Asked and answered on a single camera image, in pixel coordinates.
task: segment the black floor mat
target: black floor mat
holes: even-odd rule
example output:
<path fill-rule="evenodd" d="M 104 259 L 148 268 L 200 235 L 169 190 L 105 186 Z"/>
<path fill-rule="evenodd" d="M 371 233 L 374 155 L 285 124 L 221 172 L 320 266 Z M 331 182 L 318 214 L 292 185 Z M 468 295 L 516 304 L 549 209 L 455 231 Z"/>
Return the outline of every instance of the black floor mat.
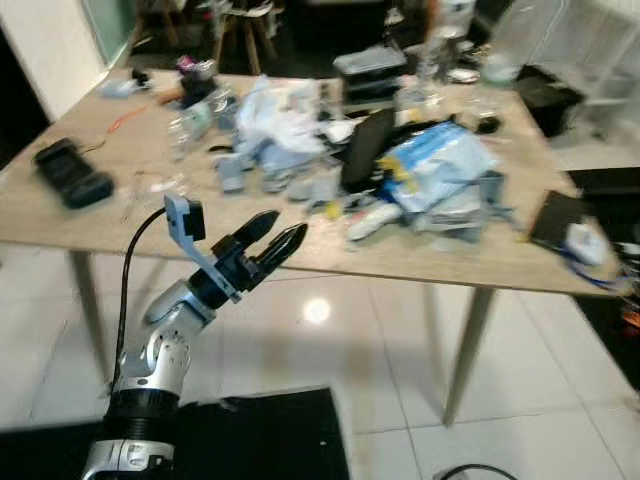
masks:
<path fill-rule="evenodd" d="M 177 480 L 349 480 L 329 389 L 187 405 L 179 413 Z M 0 434 L 7 479 L 80 478 L 98 424 Z"/>
<path fill-rule="evenodd" d="M 632 184 L 633 179 L 640 178 L 640 169 L 581 170 L 569 172 L 569 176 L 612 243 L 638 242 L 633 231 L 640 222 L 640 195 L 628 187 L 629 179 Z M 622 300 L 587 296 L 574 299 L 629 383 L 640 391 L 640 338 L 625 335 Z"/>

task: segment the chair leg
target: chair leg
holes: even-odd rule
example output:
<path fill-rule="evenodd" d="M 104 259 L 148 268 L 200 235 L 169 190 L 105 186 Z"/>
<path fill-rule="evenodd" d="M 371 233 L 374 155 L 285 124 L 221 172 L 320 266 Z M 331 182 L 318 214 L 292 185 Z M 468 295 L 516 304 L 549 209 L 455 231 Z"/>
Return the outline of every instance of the chair leg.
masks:
<path fill-rule="evenodd" d="M 218 42 L 216 43 L 215 53 L 213 55 L 218 69 L 220 69 L 220 59 L 222 58 L 222 44 L 224 42 L 224 35 L 225 33 L 227 33 L 226 27 L 227 17 L 225 15 L 222 15 L 222 18 L 220 19 L 220 40 L 218 40 Z"/>
<path fill-rule="evenodd" d="M 258 33 L 260 34 L 262 43 L 264 43 L 264 47 L 267 50 L 267 54 L 269 55 L 269 57 L 272 60 L 278 58 L 278 54 L 276 53 L 276 49 L 273 46 L 273 42 L 269 38 L 269 35 L 267 35 L 267 29 L 264 25 L 264 18 L 254 18 L 253 23 L 258 29 Z"/>
<path fill-rule="evenodd" d="M 178 32 L 176 32 L 176 28 L 173 25 L 173 20 L 171 20 L 171 1 L 164 0 L 164 8 L 162 9 L 162 18 L 164 19 L 164 26 L 167 30 L 167 37 L 169 37 L 169 42 L 172 47 L 178 45 Z"/>
<path fill-rule="evenodd" d="M 133 28 L 133 34 L 131 35 L 132 46 L 138 43 L 144 31 L 144 15 L 142 14 L 142 5 L 140 5 L 140 2 L 141 0 L 134 0 L 133 2 L 135 26 Z"/>
<path fill-rule="evenodd" d="M 251 21 L 249 19 L 245 19 L 244 21 L 244 37 L 247 42 L 247 53 L 249 54 L 249 62 L 251 63 L 251 73 L 253 75 L 260 75 L 260 59 L 258 58 L 256 41 L 253 37 L 253 28 L 251 28 Z"/>
<path fill-rule="evenodd" d="M 229 48 L 235 52 L 238 48 L 238 21 L 236 17 L 231 17 L 227 24 L 227 30 L 231 34 L 231 38 L 228 39 Z"/>

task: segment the black remote control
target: black remote control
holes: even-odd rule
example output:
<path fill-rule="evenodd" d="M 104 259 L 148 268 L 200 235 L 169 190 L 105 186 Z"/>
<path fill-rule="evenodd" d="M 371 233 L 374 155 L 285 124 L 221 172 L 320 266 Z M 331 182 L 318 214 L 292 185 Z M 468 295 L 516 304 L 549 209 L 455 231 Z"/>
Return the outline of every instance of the black remote control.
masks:
<path fill-rule="evenodd" d="M 34 160 L 40 175 L 68 208 L 83 208 L 113 195 L 111 175 L 96 172 L 68 138 L 39 151 Z"/>

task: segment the blue cable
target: blue cable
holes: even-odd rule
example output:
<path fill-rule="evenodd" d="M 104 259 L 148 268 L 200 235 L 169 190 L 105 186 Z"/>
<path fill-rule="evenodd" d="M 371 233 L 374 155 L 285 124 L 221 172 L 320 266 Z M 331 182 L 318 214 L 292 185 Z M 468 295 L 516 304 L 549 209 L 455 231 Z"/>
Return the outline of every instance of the blue cable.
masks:
<path fill-rule="evenodd" d="M 615 292 L 615 287 L 617 287 L 622 280 L 629 278 L 625 274 L 619 275 L 615 280 L 600 280 L 598 278 L 594 278 L 579 268 L 579 265 L 582 264 L 582 262 L 578 259 L 578 257 L 576 257 L 575 254 L 571 253 L 571 251 L 566 246 L 563 245 L 562 248 L 558 249 L 558 253 L 565 259 L 569 270 L 571 270 L 583 280 L 586 280 L 593 286 L 601 288 L 602 290 Z"/>

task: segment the yellow object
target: yellow object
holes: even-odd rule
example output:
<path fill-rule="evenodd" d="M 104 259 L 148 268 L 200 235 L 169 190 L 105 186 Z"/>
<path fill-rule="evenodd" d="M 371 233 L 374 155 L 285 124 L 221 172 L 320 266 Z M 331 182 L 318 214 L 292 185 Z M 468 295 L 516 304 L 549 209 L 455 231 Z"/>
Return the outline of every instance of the yellow object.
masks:
<path fill-rule="evenodd" d="M 418 184 L 413 176 L 404 168 L 404 165 L 396 157 L 388 155 L 378 160 L 378 165 L 385 171 L 393 173 L 393 179 L 398 183 L 406 184 L 411 193 L 418 192 Z"/>
<path fill-rule="evenodd" d="M 337 220 L 342 215 L 342 204 L 338 200 L 333 200 L 327 204 L 325 212 L 329 220 Z"/>
<path fill-rule="evenodd" d="M 426 121 L 426 118 L 419 108 L 412 108 L 409 110 L 409 121 L 412 123 L 422 123 Z"/>

